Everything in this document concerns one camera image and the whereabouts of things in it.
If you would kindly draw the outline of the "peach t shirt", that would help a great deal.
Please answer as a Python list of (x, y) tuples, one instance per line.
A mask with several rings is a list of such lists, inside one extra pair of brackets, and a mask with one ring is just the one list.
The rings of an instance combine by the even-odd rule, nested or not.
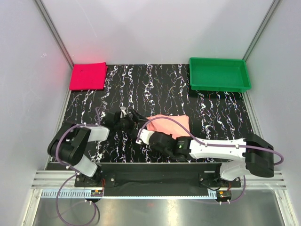
[[(188, 131), (190, 131), (189, 117), (187, 115), (180, 116), (166, 116), (173, 119), (183, 125)], [(152, 121), (146, 126), (147, 130), (163, 132), (167, 135), (172, 135), (173, 139), (178, 137), (189, 137), (190, 135), (175, 122), (167, 119), (157, 119)]]

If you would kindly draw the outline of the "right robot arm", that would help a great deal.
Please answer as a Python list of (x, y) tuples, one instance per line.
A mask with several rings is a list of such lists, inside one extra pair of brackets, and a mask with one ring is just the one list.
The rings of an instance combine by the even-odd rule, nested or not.
[(214, 182), (225, 186), (240, 176), (274, 177), (273, 146), (256, 134), (235, 140), (205, 140), (196, 137), (173, 138), (163, 132), (141, 129), (136, 143), (149, 145), (173, 160), (201, 158), (227, 160), (215, 170)]

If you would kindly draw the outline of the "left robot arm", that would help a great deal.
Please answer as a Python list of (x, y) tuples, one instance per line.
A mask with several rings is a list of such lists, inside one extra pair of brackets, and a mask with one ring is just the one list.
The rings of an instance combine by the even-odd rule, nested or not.
[(105, 179), (102, 177), (101, 166), (85, 155), (87, 144), (106, 141), (111, 134), (118, 131), (126, 132), (129, 137), (136, 139), (137, 125), (148, 121), (134, 109), (127, 110), (124, 107), (117, 112), (106, 113), (103, 118), (100, 116), (99, 107), (95, 111), (97, 124), (65, 122), (47, 149), (48, 155), (56, 158), (63, 166), (76, 171), (76, 178), (91, 187), (102, 185)]

